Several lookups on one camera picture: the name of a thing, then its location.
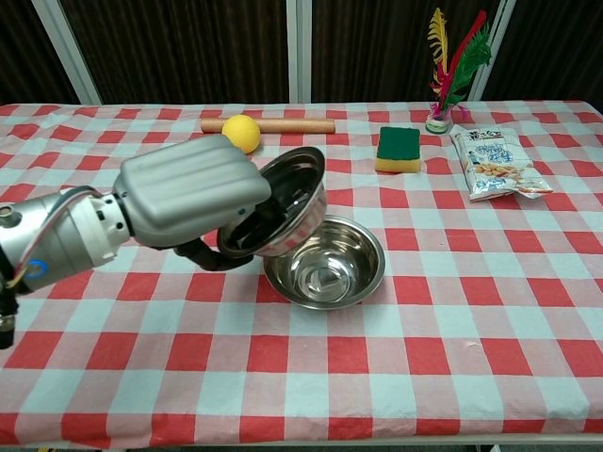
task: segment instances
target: tennis ball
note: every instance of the tennis ball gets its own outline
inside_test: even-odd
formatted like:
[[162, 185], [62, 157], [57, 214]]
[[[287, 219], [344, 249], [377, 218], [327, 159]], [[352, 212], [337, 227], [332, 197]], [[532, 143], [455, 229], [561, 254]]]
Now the tennis ball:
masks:
[[260, 144], [260, 126], [246, 115], [235, 115], [226, 120], [222, 126], [222, 134], [243, 153], [252, 153]]

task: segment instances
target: table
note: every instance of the table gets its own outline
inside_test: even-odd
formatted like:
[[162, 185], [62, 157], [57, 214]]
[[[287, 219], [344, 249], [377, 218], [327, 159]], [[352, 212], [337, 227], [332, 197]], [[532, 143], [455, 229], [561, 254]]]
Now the table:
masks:
[[[1, 106], [4, 202], [109, 190], [124, 158], [200, 136], [200, 117], [335, 118], [334, 135], [265, 136], [253, 161], [319, 147], [329, 213], [371, 229], [386, 270], [362, 304], [311, 312], [259, 259], [205, 273], [129, 242], [22, 299], [0, 352], [0, 442], [603, 433], [603, 118], [581, 102], [464, 106], [465, 127], [517, 130], [555, 193], [469, 203], [449, 137], [424, 132], [426, 103]], [[421, 130], [420, 174], [373, 171], [384, 124]]]

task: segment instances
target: snack bag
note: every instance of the snack bag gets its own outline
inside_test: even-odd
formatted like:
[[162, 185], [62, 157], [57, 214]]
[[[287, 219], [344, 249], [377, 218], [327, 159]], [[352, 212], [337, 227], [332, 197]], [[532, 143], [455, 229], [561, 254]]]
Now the snack bag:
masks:
[[469, 200], [513, 192], [534, 199], [553, 191], [534, 168], [513, 129], [496, 126], [465, 130], [455, 125], [450, 137], [463, 165]]

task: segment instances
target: stainless steel bowl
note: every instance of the stainless steel bowl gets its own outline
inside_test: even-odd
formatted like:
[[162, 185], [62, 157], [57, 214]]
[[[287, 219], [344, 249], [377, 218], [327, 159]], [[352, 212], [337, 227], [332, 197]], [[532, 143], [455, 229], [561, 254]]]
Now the stainless steel bowl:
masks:
[[377, 238], [349, 219], [326, 216], [303, 244], [264, 258], [270, 284], [310, 309], [339, 309], [370, 295], [383, 279], [385, 256]]
[[324, 220], [324, 155], [312, 147], [294, 149], [260, 170], [272, 195], [257, 211], [218, 230], [218, 248], [229, 257], [278, 256], [298, 247]]

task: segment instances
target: yellow sponge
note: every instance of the yellow sponge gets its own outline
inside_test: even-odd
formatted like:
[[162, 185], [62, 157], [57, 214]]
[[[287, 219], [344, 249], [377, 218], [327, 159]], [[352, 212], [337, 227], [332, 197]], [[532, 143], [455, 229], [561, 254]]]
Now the yellow sponge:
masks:
[[419, 172], [420, 132], [417, 129], [382, 127], [375, 158], [375, 170]]
[[375, 158], [375, 170], [385, 172], [418, 172], [421, 160], [390, 160], [388, 158]]

